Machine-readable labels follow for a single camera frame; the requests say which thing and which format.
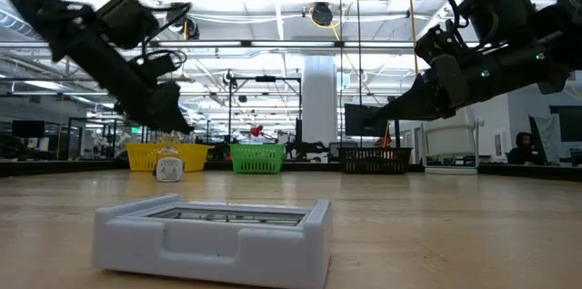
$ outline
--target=white plastic tray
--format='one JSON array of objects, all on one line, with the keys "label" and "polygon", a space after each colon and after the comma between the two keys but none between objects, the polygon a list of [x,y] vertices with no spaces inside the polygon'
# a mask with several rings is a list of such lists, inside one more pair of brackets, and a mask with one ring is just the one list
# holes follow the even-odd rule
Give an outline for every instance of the white plastic tray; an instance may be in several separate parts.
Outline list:
[{"label": "white plastic tray", "polygon": [[99,268],[276,288],[321,289],[331,202],[311,208],[181,203],[177,194],[95,212]]}]

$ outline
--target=person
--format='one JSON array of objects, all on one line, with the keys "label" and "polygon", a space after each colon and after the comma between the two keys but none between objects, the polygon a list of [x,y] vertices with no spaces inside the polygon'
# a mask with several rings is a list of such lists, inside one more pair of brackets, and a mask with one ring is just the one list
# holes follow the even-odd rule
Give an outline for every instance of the person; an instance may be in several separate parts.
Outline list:
[{"label": "person", "polygon": [[532,136],[528,133],[519,133],[516,138],[517,148],[514,148],[507,155],[509,164],[517,165],[543,165],[541,155],[534,150]]}]

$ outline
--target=plastic basket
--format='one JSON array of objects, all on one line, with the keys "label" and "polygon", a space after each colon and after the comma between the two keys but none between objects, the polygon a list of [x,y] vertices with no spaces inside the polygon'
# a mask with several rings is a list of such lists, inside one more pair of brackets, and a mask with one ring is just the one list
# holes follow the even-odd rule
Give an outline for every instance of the plastic basket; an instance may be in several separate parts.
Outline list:
[{"label": "plastic basket", "polygon": [[231,144],[233,171],[238,174],[277,174],[283,163],[282,144]]},{"label": "plastic basket", "polygon": [[[127,156],[132,171],[154,171],[157,152],[166,144],[127,144]],[[174,144],[179,158],[184,162],[184,172],[204,169],[209,146],[204,144]]]},{"label": "plastic basket", "polygon": [[412,148],[339,148],[342,172],[405,174]]}]

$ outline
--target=wooden tabletop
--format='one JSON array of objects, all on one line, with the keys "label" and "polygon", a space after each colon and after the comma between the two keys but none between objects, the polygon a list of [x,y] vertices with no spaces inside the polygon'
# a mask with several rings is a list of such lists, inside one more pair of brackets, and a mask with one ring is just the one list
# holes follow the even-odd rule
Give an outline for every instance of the wooden tabletop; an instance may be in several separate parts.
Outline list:
[{"label": "wooden tabletop", "polygon": [[334,204],[326,288],[581,288],[582,184],[492,175],[187,174],[128,171],[0,179],[0,288],[241,288],[103,272],[90,264],[99,206],[185,200]]}]

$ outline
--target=ceiling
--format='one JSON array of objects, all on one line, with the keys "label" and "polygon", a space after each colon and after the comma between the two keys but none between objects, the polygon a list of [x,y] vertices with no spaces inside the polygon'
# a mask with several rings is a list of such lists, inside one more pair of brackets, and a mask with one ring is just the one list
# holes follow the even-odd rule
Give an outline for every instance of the ceiling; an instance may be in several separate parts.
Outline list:
[{"label": "ceiling", "polygon": [[[99,8],[108,0],[67,0]],[[413,0],[415,17],[409,17],[410,0],[141,0],[150,6],[190,2],[189,16],[200,29],[200,42],[179,42],[181,35],[166,31],[157,37],[162,44],[176,45],[189,56],[184,68],[168,77],[180,80],[183,93],[180,105],[185,114],[200,126],[212,120],[213,129],[224,130],[228,118],[227,90],[222,77],[227,71],[238,76],[277,75],[300,77],[305,55],[333,55],[336,68],[344,78],[342,103],[359,101],[360,67],[358,41],[362,44],[361,68],[364,71],[365,104],[378,105],[388,95],[399,95],[411,86],[416,73],[412,54],[413,33],[422,35],[429,27],[444,23],[450,15],[446,0]],[[532,0],[537,7],[555,0]],[[309,18],[314,2],[328,2],[335,15],[336,34],[320,28]],[[344,11],[340,23],[340,11]],[[470,27],[462,35],[468,42],[476,37]],[[241,41],[258,43],[242,47]],[[352,42],[342,54],[331,46],[312,46],[310,42]],[[139,51],[121,52],[126,56]],[[88,109],[101,111],[115,101],[108,97],[74,63],[50,61],[50,51],[34,31],[15,13],[10,3],[0,0],[0,75],[4,78],[34,78],[16,86],[3,82],[3,90],[17,93],[67,93]],[[419,69],[428,68],[419,61]],[[271,129],[293,129],[298,112],[298,97],[292,85],[247,83],[238,92],[248,95],[246,103],[236,102],[234,128],[247,129],[248,123],[271,125]],[[269,96],[261,93],[272,93]]]}]

